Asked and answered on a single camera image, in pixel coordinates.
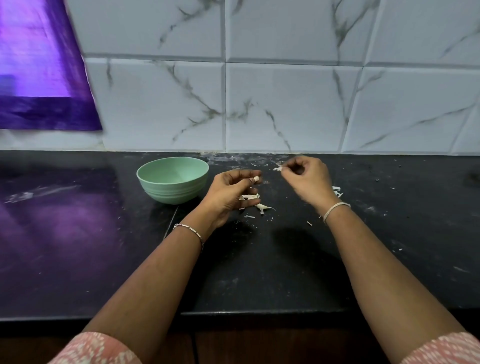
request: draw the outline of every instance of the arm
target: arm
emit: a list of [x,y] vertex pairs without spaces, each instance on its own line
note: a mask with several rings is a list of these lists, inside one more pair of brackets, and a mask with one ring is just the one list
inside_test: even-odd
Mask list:
[[[282,176],[321,216],[340,202],[319,159],[291,159]],[[390,362],[399,363],[442,335],[465,331],[348,206],[333,209],[326,222],[363,315]]]
[[[215,176],[206,197],[181,223],[195,229],[206,241],[225,224],[231,210],[260,202],[239,200],[241,194],[258,192],[251,185],[253,177],[260,175],[259,170],[233,170]],[[84,332],[112,336],[144,364],[148,363],[167,334],[201,247],[196,234],[177,227],[102,307]]]

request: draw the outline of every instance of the wall tile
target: wall tile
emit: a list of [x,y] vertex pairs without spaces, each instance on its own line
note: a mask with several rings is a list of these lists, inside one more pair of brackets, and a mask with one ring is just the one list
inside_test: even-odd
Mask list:
[[109,150],[223,150],[222,63],[86,60]]
[[227,150],[336,153],[359,70],[227,64]]
[[231,61],[363,61],[379,0],[227,0]]
[[105,150],[102,132],[0,130],[0,149]]
[[480,92],[480,71],[365,67],[343,152],[447,153]]
[[452,152],[480,155],[480,105],[477,105],[462,129]]
[[384,1],[370,61],[480,65],[480,1]]
[[222,58],[222,1],[68,0],[86,54]]

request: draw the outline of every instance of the hand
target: hand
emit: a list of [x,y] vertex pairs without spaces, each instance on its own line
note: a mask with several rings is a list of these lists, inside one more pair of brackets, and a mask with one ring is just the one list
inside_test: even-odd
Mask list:
[[322,216],[330,207],[340,202],[332,189],[327,166],[317,158],[292,158],[284,163],[281,173],[297,195],[315,207]]
[[[260,179],[254,182],[253,178],[257,176]],[[254,183],[262,183],[262,172],[259,170],[229,170],[215,176],[207,195],[198,206],[212,215],[214,229],[226,223],[230,211],[260,203],[259,198],[240,200],[243,194],[258,193],[258,190],[252,187]]]

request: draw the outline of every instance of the forearm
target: forearm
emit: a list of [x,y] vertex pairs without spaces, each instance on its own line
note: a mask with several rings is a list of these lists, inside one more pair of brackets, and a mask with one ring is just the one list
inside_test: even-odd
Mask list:
[[350,208],[336,207],[327,224],[360,308],[391,362],[464,330]]
[[[206,240],[212,232],[208,212],[195,209],[182,223]],[[148,363],[165,337],[200,254],[199,238],[176,228],[137,268],[85,327],[110,335]]]

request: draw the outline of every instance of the silver bracelet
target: silver bracelet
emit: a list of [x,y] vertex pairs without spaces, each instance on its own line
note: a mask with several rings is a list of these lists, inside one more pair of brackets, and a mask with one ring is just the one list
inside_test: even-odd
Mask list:
[[332,210],[333,210],[335,207],[340,206],[340,205],[347,205],[347,206],[350,207],[350,208],[352,207],[352,206],[350,206],[349,204],[347,204],[346,202],[339,202],[338,204],[333,205],[333,206],[325,213],[325,215],[324,215],[324,224],[325,224],[325,225],[327,224],[327,223],[326,223],[326,220],[327,220],[328,214],[330,214],[330,212],[332,212]]
[[173,225],[172,231],[174,231],[174,229],[175,229],[177,226],[183,226],[184,228],[187,228],[187,229],[193,231],[195,234],[197,234],[198,238],[200,239],[200,242],[202,243],[202,249],[201,249],[200,252],[202,252],[202,251],[204,250],[204,240],[202,239],[202,237],[200,236],[200,234],[197,233],[197,230],[195,230],[194,228],[191,228],[190,226],[185,225],[185,224],[175,224],[175,225]]

